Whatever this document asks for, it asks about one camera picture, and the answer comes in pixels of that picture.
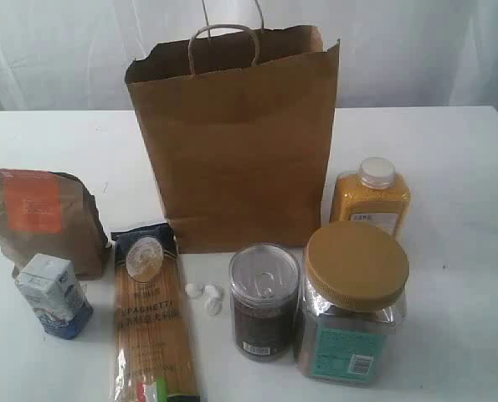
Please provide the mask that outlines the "brown paper shopping bag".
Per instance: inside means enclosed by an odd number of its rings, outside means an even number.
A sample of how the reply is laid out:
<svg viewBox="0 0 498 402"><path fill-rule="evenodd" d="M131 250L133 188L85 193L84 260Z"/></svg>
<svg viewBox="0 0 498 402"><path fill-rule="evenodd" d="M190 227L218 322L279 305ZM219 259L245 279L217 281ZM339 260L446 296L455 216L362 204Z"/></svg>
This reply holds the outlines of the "brown paper shopping bag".
<svg viewBox="0 0 498 402"><path fill-rule="evenodd" d="M339 56L315 26L224 24L130 64L126 87L181 252L301 247L320 227Z"/></svg>

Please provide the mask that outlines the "clear jar gold lid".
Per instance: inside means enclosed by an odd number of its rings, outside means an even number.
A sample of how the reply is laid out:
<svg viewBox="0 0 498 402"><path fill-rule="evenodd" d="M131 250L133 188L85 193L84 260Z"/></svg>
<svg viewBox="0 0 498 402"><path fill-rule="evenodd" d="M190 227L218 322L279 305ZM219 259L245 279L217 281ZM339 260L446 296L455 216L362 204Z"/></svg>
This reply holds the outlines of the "clear jar gold lid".
<svg viewBox="0 0 498 402"><path fill-rule="evenodd" d="M408 257L383 230L338 221L304 251L294 358L308 378L369 384L388 336L406 315Z"/></svg>

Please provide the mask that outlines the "spaghetti pasta packet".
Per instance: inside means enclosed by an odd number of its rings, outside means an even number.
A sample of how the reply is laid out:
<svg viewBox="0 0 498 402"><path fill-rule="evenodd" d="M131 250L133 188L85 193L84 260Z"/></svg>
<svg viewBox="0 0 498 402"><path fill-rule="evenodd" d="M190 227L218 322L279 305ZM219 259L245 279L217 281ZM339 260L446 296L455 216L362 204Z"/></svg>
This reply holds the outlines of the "spaghetti pasta packet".
<svg viewBox="0 0 498 402"><path fill-rule="evenodd" d="M114 401L199 401L177 243L167 223L114 232Z"/></svg>

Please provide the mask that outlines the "dark-filled can pull-tab lid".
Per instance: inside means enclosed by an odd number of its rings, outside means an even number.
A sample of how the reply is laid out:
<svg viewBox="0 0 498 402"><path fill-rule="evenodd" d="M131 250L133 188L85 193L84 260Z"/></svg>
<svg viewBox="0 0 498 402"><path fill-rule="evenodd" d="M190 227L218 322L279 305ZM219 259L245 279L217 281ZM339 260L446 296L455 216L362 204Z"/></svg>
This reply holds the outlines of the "dark-filled can pull-tab lid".
<svg viewBox="0 0 498 402"><path fill-rule="evenodd" d="M234 343L247 358L266 362L292 343L300 267L286 249L259 243L237 252L229 263Z"/></svg>

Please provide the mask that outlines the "yellow millet plastic bottle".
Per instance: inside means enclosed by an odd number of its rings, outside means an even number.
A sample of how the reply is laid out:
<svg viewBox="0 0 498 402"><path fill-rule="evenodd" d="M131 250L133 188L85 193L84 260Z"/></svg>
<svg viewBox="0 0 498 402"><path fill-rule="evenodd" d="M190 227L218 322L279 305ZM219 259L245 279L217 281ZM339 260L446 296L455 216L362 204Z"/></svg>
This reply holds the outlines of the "yellow millet plastic bottle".
<svg viewBox="0 0 498 402"><path fill-rule="evenodd" d="M398 237L411 193L403 176L383 157L368 157L336 179L329 220L369 223Z"/></svg>

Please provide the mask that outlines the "white blue milk carton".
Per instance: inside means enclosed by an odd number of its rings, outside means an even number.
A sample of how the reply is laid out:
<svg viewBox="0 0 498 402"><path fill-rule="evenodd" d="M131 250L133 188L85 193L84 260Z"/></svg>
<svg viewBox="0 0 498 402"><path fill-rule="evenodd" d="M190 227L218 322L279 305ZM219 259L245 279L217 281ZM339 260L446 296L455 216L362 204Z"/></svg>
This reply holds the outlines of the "white blue milk carton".
<svg viewBox="0 0 498 402"><path fill-rule="evenodd" d="M36 254L14 282L47 334L74 339L92 316L70 260Z"/></svg>

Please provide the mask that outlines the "white backdrop curtain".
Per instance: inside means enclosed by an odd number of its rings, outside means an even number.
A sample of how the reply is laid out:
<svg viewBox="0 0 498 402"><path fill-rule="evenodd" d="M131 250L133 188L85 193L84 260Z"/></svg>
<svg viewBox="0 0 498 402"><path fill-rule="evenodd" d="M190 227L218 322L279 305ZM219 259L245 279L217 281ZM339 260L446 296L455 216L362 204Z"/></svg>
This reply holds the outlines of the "white backdrop curtain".
<svg viewBox="0 0 498 402"><path fill-rule="evenodd" d="M0 110L117 110L124 73L207 23L317 26L342 107L498 110L498 1L0 1Z"/></svg>

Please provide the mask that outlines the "brown pouch orange label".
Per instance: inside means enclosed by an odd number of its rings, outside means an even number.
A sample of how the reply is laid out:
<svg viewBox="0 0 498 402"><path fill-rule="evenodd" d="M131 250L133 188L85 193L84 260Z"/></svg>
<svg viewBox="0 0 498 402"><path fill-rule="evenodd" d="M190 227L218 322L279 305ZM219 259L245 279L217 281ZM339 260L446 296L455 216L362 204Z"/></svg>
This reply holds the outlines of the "brown pouch orange label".
<svg viewBox="0 0 498 402"><path fill-rule="evenodd" d="M37 254L70 260L80 279L97 279L110 253L95 197L76 176L0 168L0 249L12 276Z"/></svg>

